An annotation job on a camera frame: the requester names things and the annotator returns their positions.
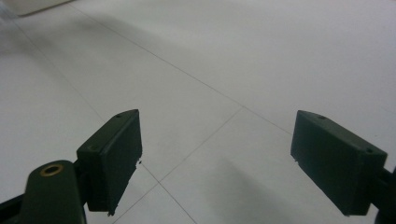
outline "white tile floor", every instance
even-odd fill
[[[0,5],[0,201],[138,108],[143,163],[89,223],[373,223],[343,217],[290,156],[298,109],[396,166],[396,2],[77,0]]]

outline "screw hole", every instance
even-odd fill
[[[59,174],[64,167],[61,164],[52,164],[47,166],[46,168],[42,169],[40,174],[42,176],[52,176]]]

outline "tile grout line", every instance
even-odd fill
[[[236,110],[235,113],[233,113],[223,124],[221,124],[212,134],[210,134],[203,143],[201,143],[196,149],[194,149],[189,155],[187,155],[187,157],[185,157],[176,167],[174,167],[171,171],[169,171],[168,174],[166,174],[166,176],[164,176],[159,182],[161,184],[161,182],[170,174],[172,174],[173,171],[176,170],[176,168],[178,166],[180,166],[187,158],[189,158],[196,150],[198,150],[198,148],[200,148],[203,144],[205,144],[210,138],[213,137],[213,135],[215,135],[216,133],[219,132],[220,129],[222,129],[231,119],[233,119],[233,117],[236,116],[236,114],[238,114],[242,109],[244,109],[243,106],[241,106],[238,110]]]
[[[93,17],[90,16],[89,14],[85,13],[84,11],[82,11],[82,10],[80,10],[80,9],[78,9],[78,8],[76,8],[76,7],[74,7],[74,6],[72,6],[71,4],[68,4],[68,5],[69,5],[70,7],[72,7],[73,9],[79,11],[80,13],[84,14],[86,17],[90,18],[92,21],[95,21],[95,22],[97,22],[98,24],[102,25],[102,26],[105,27],[107,30],[113,32],[114,34],[116,34],[116,35],[118,35],[118,36],[120,36],[120,37],[122,37],[123,39],[127,40],[128,42],[131,42],[132,44],[138,46],[138,47],[141,48],[142,50],[144,50],[144,51],[146,51],[147,53],[153,55],[154,57],[158,58],[159,60],[163,61],[164,63],[167,63],[167,64],[171,65],[172,67],[176,68],[178,71],[182,72],[183,74],[185,74],[185,75],[187,75],[187,76],[189,76],[189,77],[191,77],[191,78],[197,80],[197,81],[200,82],[201,84],[207,86],[207,87],[208,87],[209,89],[211,89],[212,91],[215,91],[215,92],[217,92],[218,94],[222,95],[223,97],[225,97],[225,98],[231,100],[231,101],[234,102],[235,104],[244,107],[246,110],[248,110],[248,111],[250,111],[251,113],[255,114],[255,115],[258,116],[259,118],[264,119],[264,120],[266,120],[267,122],[273,124],[274,126],[276,126],[278,129],[282,130],[283,132],[288,133],[288,134],[291,134],[291,133],[289,133],[288,131],[286,131],[285,129],[283,129],[283,128],[277,126],[276,124],[274,124],[274,123],[273,123],[272,121],[270,121],[269,119],[266,119],[266,118],[264,118],[263,116],[259,115],[258,113],[254,112],[253,110],[247,108],[245,105],[239,103],[238,101],[236,101],[235,99],[231,98],[230,96],[228,96],[228,95],[226,95],[226,94],[224,94],[224,93],[222,93],[222,92],[216,90],[215,88],[213,88],[213,87],[209,86],[208,84],[204,83],[203,81],[201,81],[201,80],[198,79],[197,77],[191,75],[190,73],[184,71],[183,69],[177,67],[176,65],[174,65],[174,64],[172,64],[172,63],[166,61],[165,59],[163,59],[163,58],[160,57],[159,55],[157,55],[157,54],[155,54],[155,53],[149,51],[148,49],[146,49],[146,48],[144,48],[144,47],[138,45],[138,44],[135,43],[133,40],[131,40],[131,39],[129,39],[128,37],[126,37],[126,36],[120,34],[119,32],[115,31],[114,29],[111,29],[110,27],[106,26],[105,24],[99,22],[98,20],[96,20],[95,18],[93,18]]]
[[[159,183],[161,187],[163,187],[163,189],[169,194],[169,196],[171,196],[171,198],[178,204],[178,206],[180,206],[181,209],[183,209],[183,211],[187,214],[187,216],[189,216],[189,218],[191,218],[191,220],[197,224],[197,222],[192,218],[192,216],[186,211],[186,209],[184,209],[183,206],[181,206],[181,204],[175,199],[175,197],[169,193],[169,191],[161,184]]]
[[[154,174],[145,166],[145,164],[142,162],[142,166],[146,168],[146,170],[148,170],[148,172],[150,173],[150,175],[157,180],[158,183],[160,183],[160,181],[158,181],[158,179],[154,176]]]
[[[157,181],[157,184],[154,185],[154,187],[152,187],[151,189],[149,189],[142,197],[140,197],[139,200],[137,200],[134,204],[131,205],[131,207],[129,207],[124,213],[122,213],[114,222],[112,222],[113,224],[116,223],[120,218],[122,218],[127,212],[129,212],[129,210],[131,210],[137,203],[139,203],[146,195],[148,195],[155,187],[157,187],[160,184],[160,182]]]
[[[18,29],[23,33],[23,35],[26,36],[26,38],[32,43],[32,45],[40,52],[40,54],[44,57],[44,59],[49,62],[50,66],[52,66],[66,81],[67,83],[69,83],[69,85],[71,86],[71,88],[76,91],[76,93],[82,98],[82,100],[88,105],[88,107],[93,110],[93,112],[98,116],[98,118],[105,123],[104,118],[102,118],[102,116],[100,116],[100,114],[93,108],[93,106],[88,102],[88,100],[81,94],[81,92],[79,92],[76,87],[70,82],[70,80],[67,78],[67,76],[64,75],[64,73],[59,70],[59,68],[49,59],[49,57],[47,57],[47,55],[41,50],[41,48],[38,47],[38,45],[29,37],[29,35],[27,35],[23,29],[14,21],[10,18],[10,20],[15,24],[15,26],[18,27]]]
[[[207,86],[207,87],[208,87],[209,89],[211,89],[212,91],[215,91],[215,92],[217,92],[218,94],[220,94],[220,95],[226,97],[227,99],[231,100],[232,102],[234,102],[234,103],[236,103],[236,104],[238,104],[238,105],[241,105],[241,104],[239,104],[235,99],[231,98],[230,96],[227,96],[227,95],[225,95],[224,93],[222,93],[222,92],[216,90],[215,88],[213,88],[213,87],[207,85],[206,83],[204,83],[204,82],[201,81],[200,79],[194,77],[194,76],[191,75],[190,73],[188,73],[188,72],[184,71],[183,69],[177,67],[177,66],[174,65],[173,63],[170,63],[170,62],[166,61],[165,59],[163,59],[163,58],[160,57],[159,55],[157,55],[157,54],[151,52],[150,50],[148,50],[148,49],[146,49],[146,48],[140,46],[139,44],[137,44],[136,42],[134,42],[134,41],[131,40],[130,38],[128,38],[128,37],[126,37],[126,36],[120,34],[119,32],[117,32],[117,31],[111,29],[110,27],[106,26],[105,24],[99,22],[98,20],[96,20],[95,18],[93,18],[92,16],[90,16],[89,14],[86,14],[85,12],[81,11],[80,9],[78,9],[78,8],[76,8],[76,7],[73,7],[73,6],[70,5],[70,4],[69,4],[69,6],[72,7],[72,8],[74,8],[75,10],[79,11],[80,13],[84,14],[85,16],[87,16],[88,18],[90,18],[91,20],[93,20],[93,21],[97,22],[98,24],[102,25],[102,26],[105,27],[107,30],[113,32],[114,34],[116,34],[116,35],[118,35],[118,36],[120,36],[120,37],[122,37],[123,39],[127,40],[128,42],[130,42],[130,43],[132,43],[132,44],[138,46],[139,48],[141,48],[141,49],[144,50],[145,52],[147,52],[147,53],[153,55],[153,56],[156,57],[157,59],[163,61],[164,63],[167,63],[167,64],[171,65],[172,67],[176,68],[178,71],[182,72],[183,74],[185,74],[185,75],[187,75],[187,76],[189,76],[189,77],[191,77],[191,78],[197,80],[197,81],[200,82],[201,84]]]

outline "white object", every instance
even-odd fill
[[[13,13],[23,16],[47,7],[54,7],[71,0],[3,0]]]

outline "floor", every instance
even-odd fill
[[[290,155],[315,112],[396,166],[393,0],[77,0],[0,5],[0,201],[113,115],[144,155],[114,217],[88,223],[374,223],[344,217]]]

